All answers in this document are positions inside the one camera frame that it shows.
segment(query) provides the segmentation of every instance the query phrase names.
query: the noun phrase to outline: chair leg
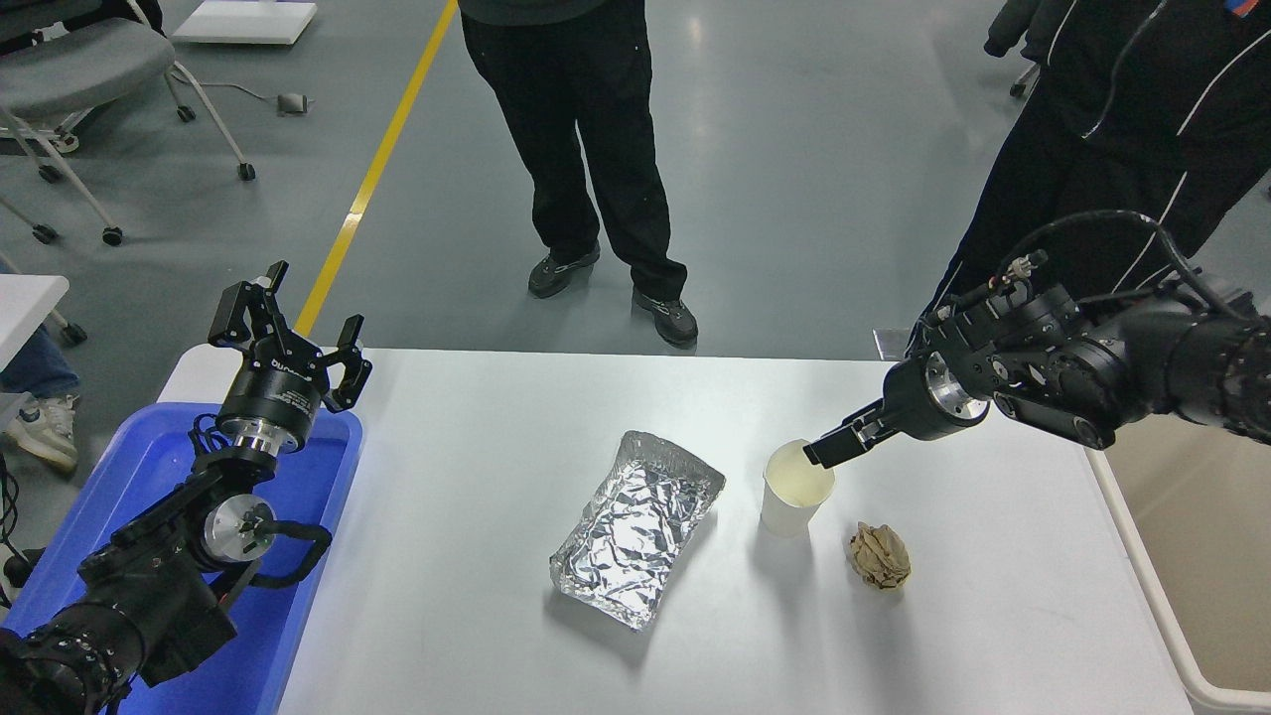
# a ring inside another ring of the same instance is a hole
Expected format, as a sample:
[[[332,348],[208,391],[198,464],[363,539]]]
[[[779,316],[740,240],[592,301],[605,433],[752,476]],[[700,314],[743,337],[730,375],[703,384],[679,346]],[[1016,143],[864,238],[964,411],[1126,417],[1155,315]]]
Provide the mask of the chair leg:
[[[168,70],[163,74],[163,80],[168,85],[168,93],[172,94],[172,100],[177,104],[177,116],[180,117],[183,122],[194,121],[194,110],[189,108],[188,104],[180,103],[180,95],[177,94],[177,83],[172,79],[172,72],[174,70]]]
[[[221,121],[221,116],[216,112],[216,107],[212,107],[212,100],[208,99],[207,93],[203,91],[203,85],[198,84],[194,75],[189,74],[189,70],[187,70],[180,62],[173,62],[172,66],[175,67],[187,81],[189,81],[189,86],[194,89],[194,94],[198,94],[198,100],[203,103],[203,107],[207,108],[207,113],[211,114],[212,121],[216,122],[216,128],[221,131],[221,136],[224,136],[225,141],[230,145],[230,149],[234,151],[234,156],[238,157],[239,161],[239,178],[243,180],[252,180],[255,178],[255,169],[253,169],[252,164],[247,161],[243,156],[243,151],[239,150],[238,144],[234,141],[234,137],[230,136],[230,130],[225,127],[225,122]]]
[[[31,235],[36,236],[36,240],[48,244],[57,237],[56,230],[44,224],[37,224],[36,221],[31,220],[31,217],[19,211],[17,206],[9,203],[9,201],[6,201],[4,196],[0,196],[0,206],[4,206],[5,208],[9,210],[10,213],[18,216],[22,220],[22,222],[31,226]]]
[[[18,122],[20,122],[20,126],[25,127],[25,122],[23,122],[20,118],[18,118]],[[103,222],[105,222],[105,230],[102,232],[103,240],[105,240],[112,245],[118,245],[118,240],[122,239],[123,234],[119,231],[119,225],[116,224],[114,218],[111,217],[111,213],[108,213],[105,211],[105,207],[102,206],[102,203],[97,199],[95,196],[93,196],[93,192],[89,190],[86,185],[84,185],[84,182],[80,180],[79,178],[79,174],[75,173],[75,169],[72,169],[71,165],[66,163],[66,159],[62,157],[62,155],[57,151],[57,149],[53,149],[53,145],[48,141],[48,138],[46,138],[43,135],[37,133],[36,141],[39,144],[41,149],[44,150],[44,154],[48,154],[48,157],[53,160],[53,164],[57,165],[62,175],[65,175],[71,180],[71,184],[80,192],[80,194],[85,199],[88,199],[93,210],[97,211],[97,215],[102,217]]]
[[[58,174],[57,168],[41,161],[39,156],[36,155],[36,150],[27,144],[27,137],[22,135],[24,130],[34,135],[34,132],[31,131],[31,126],[10,113],[5,107],[0,107],[0,116],[4,117],[5,124],[9,127],[9,133],[13,135],[14,141],[17,141],[18,146],[22,147],[22,152],[25,154],[33,164],[36,164],[36,170],[39,171],[39,177],[48,183],[57,183],[61,180],[62,177]]]

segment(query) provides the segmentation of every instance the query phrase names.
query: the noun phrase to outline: gray office chair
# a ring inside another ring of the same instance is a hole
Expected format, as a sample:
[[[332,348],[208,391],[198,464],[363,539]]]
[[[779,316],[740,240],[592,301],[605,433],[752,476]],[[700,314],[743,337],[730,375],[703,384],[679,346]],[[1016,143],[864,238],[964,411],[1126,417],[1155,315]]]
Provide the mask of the gray office chair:
[[[95,10],[100,0],[0,0],[0,41],[22,37],[47,28],[64,19]],[[132,11],[145,23],[145,14],[135,0]],[[177,61],[177,52],[168,38],[150,29],[149,24],[121,18],[108,18],[88,27],[39,42],[33,47],[0,56],[0,117],[27,156],[36,163],[39,175],[48,182],[70,178],[75,188],[105,222],[102,240],[109,245],[123,241],[123,231],[84,182],[71,170],[46,136],[31,131],[27,119],[66,114],[117,99],[156,76],[164,77],[177,102],[177,114],[183,122],[194,118],[189,107],[180,103],[170,71],[179,72],[202,100],[216,127],[238,157],[238,175],[255,178],[255,169],[243,157],[225,122],[207,99],[202,85],[189,70]],[[24,141],[29,135],[44,150],[53,165],[39,160]]]

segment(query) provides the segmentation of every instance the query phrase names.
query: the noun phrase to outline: black pants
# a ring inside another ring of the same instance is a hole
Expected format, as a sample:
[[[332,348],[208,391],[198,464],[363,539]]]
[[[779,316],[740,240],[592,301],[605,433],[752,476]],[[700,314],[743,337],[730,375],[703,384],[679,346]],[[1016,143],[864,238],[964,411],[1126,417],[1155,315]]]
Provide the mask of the black pants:
[[[677,298],[688,269],[666,257],[671,220],[653,151],[643,0],[609,0],[548,25],[489,25],[466,15],[463,25],[534,179],[534,227],[552,255],[580,258],[600,234],[581,135],[614,253],[644,295]]]
[[[971,225],[928,309],[946,292],[966,292],[986,281],[1033,229],[1091,208],[1146,213],[1191,257],[1268,168],[1266,160],[1251,156],[1185,171],[1093,149],[1061,124],[1043,80],[1002,145]],[[1063,282],[1074,297],[1152,284],[1169,271],[1152,232],[1127,224],[1071,226],[1038,246],[1051,257],[1038,278]]]

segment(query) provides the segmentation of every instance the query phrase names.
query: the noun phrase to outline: robotic arm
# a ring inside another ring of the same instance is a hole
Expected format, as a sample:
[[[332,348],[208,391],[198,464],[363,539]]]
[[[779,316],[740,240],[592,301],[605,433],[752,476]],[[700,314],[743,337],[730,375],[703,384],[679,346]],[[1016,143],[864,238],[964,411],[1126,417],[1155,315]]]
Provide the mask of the robotic arm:
[[[1271,319],[1247,291],[1197,276],[1155,221],[1132,217],[1158,231],[1181,278],[1075,302],[1061,284],[1035,292],[1043,251],[1017,258],[924,315],[921,347],[888,371],[882,399],[806,447],[808,460],[829,469],[897,433],[938,439],[980,424],[989,403],[1093,450],[1148,414],[1271,444]]]
[[[229,610],[245,588],[290,587],[322,559],[327,530],[277,521],[252,490],[273,479],[280,453],[304,448],[320,403],[332,413],[357,403],[371,364],[357,344],[361,315],[327,354],[287,328],[275,300],[286,269],[280,260],[221,297],[207,339],[243,352],[243,367],[216,415],[220,434],[191,433],[191,475],[80,564],[83,598],[25,638],[0,630],[5,712],[113,712],[135,674],[156,686],[233,639]],[[343,377],[333,390],[336,364]],[[313,546],[290,574],[257,573],[280,535]]]

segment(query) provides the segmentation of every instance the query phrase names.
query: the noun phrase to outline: power cord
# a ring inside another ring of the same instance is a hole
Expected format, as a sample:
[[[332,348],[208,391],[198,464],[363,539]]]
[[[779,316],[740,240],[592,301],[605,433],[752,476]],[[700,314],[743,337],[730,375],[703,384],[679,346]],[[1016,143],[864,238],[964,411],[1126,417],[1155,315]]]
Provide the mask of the power cord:
[[[18,480],[13,479],[13,474],[9,472],[9,465],[4,461],[4,455],[0,455],[0,544],[3,544],[5,549],[14,555],[14,558],[31,566],[31,560],[27,559],[22,551],[14,547],[11,541],[9,541],[9,537],[13,536],[17,527]],[[13,608],[13,601],[4,591],[4,585],[0,585],[0,606]]]
[[[180,84],[189,86],[189,80],[182,76],[179,72],[170,72],[169,76],[172,76],[172,79],[179,81]],[[297,117],[308,114],[309,107],[314,103],[314,100],[310,99],[309,97],[304,94],[296,94],[294,91],[286,94],[278,94],[276,97],[266,97],[263,94],[257,94],[255,91],[252,91],[250,89],[243,86],[241,84],[235,84],[233,81],[201,81],[198,84],[201,84],[202,86],[225,86],[230,89],[236,89],[244,94],[255,97],[257,99],[264,102],[266,104],[272,103],[275,104],[275,108],[278,110],[280,117]]]

